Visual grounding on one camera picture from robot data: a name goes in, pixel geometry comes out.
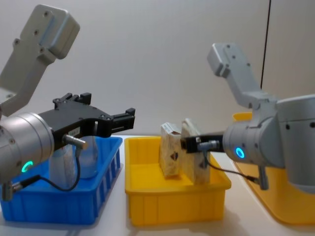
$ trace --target wall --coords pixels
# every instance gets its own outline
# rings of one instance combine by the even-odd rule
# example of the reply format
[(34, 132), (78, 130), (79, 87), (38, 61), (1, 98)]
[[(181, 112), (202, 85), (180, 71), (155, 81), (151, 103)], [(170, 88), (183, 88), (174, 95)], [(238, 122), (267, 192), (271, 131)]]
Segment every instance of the wall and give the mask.
[(206, 57), (215, 42), (236, 42), (260, 81), (265, 0), (2, 0), (0, 69), (37, 3), (67, 9), (81, 25), (68, 56), (50, 65), (22, 111), (53, 108), (67, 92), (92, 93), (115, 114), (136, 108), (128, 134), (157, 134), (165, 122), (193, 118), (218, 131), (242, 111)]
[(273, 0), (263, 89), (278, 98), (315, 93), (315, 1)]

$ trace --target plastic bin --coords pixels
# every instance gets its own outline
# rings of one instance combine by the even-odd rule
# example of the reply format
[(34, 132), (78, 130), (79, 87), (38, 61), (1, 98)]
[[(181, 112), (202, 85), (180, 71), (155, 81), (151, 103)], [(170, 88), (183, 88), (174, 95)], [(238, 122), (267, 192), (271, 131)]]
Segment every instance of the plastic bin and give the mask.
[[(250, 120), (252, 113), (236, 113), (234, 121)], [(258, 176), (255, 165), (235, 163), (240, 172)], [(266, 168), (269, 189), (263, 191), (259, 185), (247, 181), (252, 191), (257, 195), (272, 216), (288, 224), (315, 223), (315, 195), (304, 193), (293, 187), (288, 181), (286, 171), (272, 167)]]
[[(193, 185), (184, 175), (165, 179), (159, 166), (160, 137), (125, 140), (129, 217), (135, 226), (221, 220), (231, 181), (211, 169), (210, 184)], [(211, 156), (211, 162), (219, 166)]]
[[(2, 213), (8, 221), (92, 224), (106, 199), (120, 169), (121, 138), (99, 138), (97, 175), (80, 179), (70, 192), (59, 191), (48, 183), (38, 182), (13, 195), (10, 202), (1, 201)], [(16, 177), (17, 182), (36, 174), (49, 176), (48, 161)]]

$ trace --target label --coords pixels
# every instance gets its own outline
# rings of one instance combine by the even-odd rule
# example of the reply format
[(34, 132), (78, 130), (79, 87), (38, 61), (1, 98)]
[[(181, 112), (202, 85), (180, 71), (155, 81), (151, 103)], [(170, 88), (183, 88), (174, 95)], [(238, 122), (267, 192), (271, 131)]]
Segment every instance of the label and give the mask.
[(175, 124), (171, 124), (169, 122), (166, 122), (162, 125), (162, 128), (168, 133), (168, 134), (180, 134), (181, 131)]
[(75, 128), (75, 129), (69, 131), (68, 135), (76, 136), (76, 135), (78, 135), (79, 133), (80, 133), (80, 127)]

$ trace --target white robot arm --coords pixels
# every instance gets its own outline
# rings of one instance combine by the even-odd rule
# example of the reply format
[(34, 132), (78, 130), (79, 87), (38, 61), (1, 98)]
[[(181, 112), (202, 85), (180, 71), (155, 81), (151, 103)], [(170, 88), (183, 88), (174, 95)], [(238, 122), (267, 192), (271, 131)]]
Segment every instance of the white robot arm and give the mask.
[(182, 140), (187, 152), (223, 151), (236, 162), (258, 166), (259, 178), (244, 176), (268, 189), (265, 167), (285, 168), (288, 181), (315, 193), (315, 95), (278, 100), (263, 92), (251, 65), (234, 43), (215, 43), (208, 55), (214, 74), (226, 79), (237, 103), (252, 109), (252, 120), (235, 122), (223, 134)]
[[(9, 116), (30, 100), (46, 67), (68, 54), (80, 26), (66, 11), (38, 5), (27, 21), (20, 39), (13, 42), (13, 53), (0, 74), (0, 109)], [(86, 148), (83, 136), (109, 137), (133, 128), (135, 109), (109, 115), (90, 106), (91, 94), (53, 99), (55, 108), (39, 115), (24, 113), (0, 121), (1, 197), (9, 201), (15, 191), (40, 179), (40, 176), (12, 184), (17, 175), (46, 161), (67, 145)]]
[(79, 30), (66, 10), (35, 7), (0, 74), (2, 114), (9, 116), (28, 104), (47, 66), (67, 56)]

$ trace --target silver cylindrical joint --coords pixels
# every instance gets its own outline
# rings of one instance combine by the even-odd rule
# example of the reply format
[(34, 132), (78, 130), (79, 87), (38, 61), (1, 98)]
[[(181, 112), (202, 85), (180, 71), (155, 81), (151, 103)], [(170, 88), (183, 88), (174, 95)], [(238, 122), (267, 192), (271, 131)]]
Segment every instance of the silver cylindrical joint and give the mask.
[(315, 193), (315, 95), (277, 103), (288, 181)]
[(81, 140), (81, 139), (77, 139), (71, 135), (67, 135), (65, 134), (63, 136), (63, 141), (65, 144), (71, 144), (71, 145), (75, 145), (77, 148), (80, 148), (80, 149), (87, 149), (88, 148), (88, 143), (85, 142), (84, 140)]
[(279, 125), (275, 117), (266, 119), (256, 128), (250, 128), (249, 121), (232, 124), (223, 135), (223, 148), (236, 162), (284, 167)]
[(214, 149), (217, 149), (220, 147), (220, 142), (217, 140), (211, 140), (205, 143), (199, 143), (198, 144), (198, 150), (199, 151), (212, 151)]
[(47, 160), (54, 137), (38, 115), (24, 113), (0, 122), (0, 184)]

